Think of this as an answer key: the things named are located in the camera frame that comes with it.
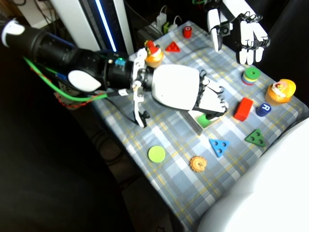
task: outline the checkered fabric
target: checkered fabric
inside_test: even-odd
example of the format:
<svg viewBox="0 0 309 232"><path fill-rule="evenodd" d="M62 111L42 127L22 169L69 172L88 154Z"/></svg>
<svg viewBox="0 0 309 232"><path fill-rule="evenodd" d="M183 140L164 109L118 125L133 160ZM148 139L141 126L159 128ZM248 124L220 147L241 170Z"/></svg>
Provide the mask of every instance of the checkered fabric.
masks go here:
<svg viewBox="0 0 309 232"><path fill-rule="evenodd" d="M185 26L193 29L190 39L182 35ZM254 107L259 106L265 102L267 86L274 81L262 73L254 86L243 84L241 75L247 66L238 64L235 53L224 45L219 53L214 52L212 42L205 34L204 30L188 21L156 41L163 49L172 41L181 49L179 53L165 52L164 64L182 64L199 71L205 69L209 78L225 88L228 112L208 126L200 136L178 111L156 103L150 93L145 94L145 102L142 104L151 116L144 129L124 118L109 102L93 102L97 113L122 142L187 231L196 231L205 211L290 125L306 118L309 111L305 104L293 97L290 103L273 106L265 117L259 117L252 111L244 122L234 119L234 110L243 97L252 99ZM114 97L112 100L134 118L133 96ZM257 128L264 136L264 148L244 141ZM230 142L220 158L215 155L209 139ZM166 150L166 157L161 163L153 163L148 159L147 152L154 145L160 145ZM204 172L195 173L190 169L189 160L194 156L202 156L207 160Z"/></svg>

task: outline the cupcake with orange frosting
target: cupcake with orange frosting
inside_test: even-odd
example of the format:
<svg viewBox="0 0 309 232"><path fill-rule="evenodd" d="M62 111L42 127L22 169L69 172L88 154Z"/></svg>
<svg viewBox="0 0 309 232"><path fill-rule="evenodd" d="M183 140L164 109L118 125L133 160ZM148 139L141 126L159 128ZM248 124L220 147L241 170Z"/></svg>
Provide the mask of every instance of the cupcake with orange frosting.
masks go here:
<svg viewBox="0 0 309 232"><path fill-rule="evenodd" d="M280 105L291 100L296 91L296 85L288 79L281 79L270 85L266 91L265 100L271 105Z"/></svg>
<svg viewBox="0 0 309 232"><path fill-rule="evenodd" d="M155 45L151 40L147 40L145 42L145 47L148 53L147 58L145 59L146 64L152 68L159 67L164 57L164 53L160 46Z"/></svg>

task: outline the green round block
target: green round block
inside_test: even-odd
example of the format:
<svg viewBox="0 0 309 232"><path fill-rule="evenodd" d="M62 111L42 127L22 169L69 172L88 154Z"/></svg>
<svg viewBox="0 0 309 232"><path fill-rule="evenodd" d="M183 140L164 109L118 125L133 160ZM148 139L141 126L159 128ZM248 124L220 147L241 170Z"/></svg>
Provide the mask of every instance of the green round block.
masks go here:
<svg viewBox="0 0 309 232"><path fill-rule="evenodd" d="M202 128L206 128L206 127L211 123L211 121L209 121L209 120L206 118L206 115L200 116L200 117L197 119L197 122L199 123L199 125L200 125Z"/></svg>
<svg viewBox="0 0 309 232"><path fill-rule="evenodd" d="M250 80L256 80L261 75L261 71L256 67L250 67L245 70L245 76Z"/></svg>
<svg viewBox="0 0 309 232"><path fill-rule="evenodd" d="M148 157L152 162L160 163L165 158L165 150L161 146L153 146L148 151Z"/></svg>

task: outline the dark floor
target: dark floor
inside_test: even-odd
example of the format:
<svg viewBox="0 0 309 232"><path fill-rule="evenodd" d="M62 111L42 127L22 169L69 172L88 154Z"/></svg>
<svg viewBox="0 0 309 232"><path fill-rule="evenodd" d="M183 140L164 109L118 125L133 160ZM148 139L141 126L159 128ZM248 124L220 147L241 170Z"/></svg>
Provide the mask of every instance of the dark floor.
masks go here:
<svg viewBox="0 0 309 232"><path fill-rule="evenodd" d="M100 129L90 105L71 113L97 147L108 138L108 133ZM101 145L99 151L102 157L111 159L120 153L121 148L113 139L109 139L107 143ZM124 185L122 195L136 232L172 232L168 207L133 161L124 155L119 162L109 168L118 183L134 178L133 183Z"/></svg>

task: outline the blue cylinder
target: blue cylinder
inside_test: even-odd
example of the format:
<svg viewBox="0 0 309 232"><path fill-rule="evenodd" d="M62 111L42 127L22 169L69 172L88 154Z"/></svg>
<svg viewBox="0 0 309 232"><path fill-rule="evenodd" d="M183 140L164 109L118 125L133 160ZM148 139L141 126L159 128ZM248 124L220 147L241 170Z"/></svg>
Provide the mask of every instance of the blue cylinder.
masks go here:
<svg viewBox="0 0 309 232"><path fill-rule="evenodd" d="M270 105L267 103L261 104L257 109L256 109L256 114L259 115L260 117L264 117L271 111Z"/></svg>

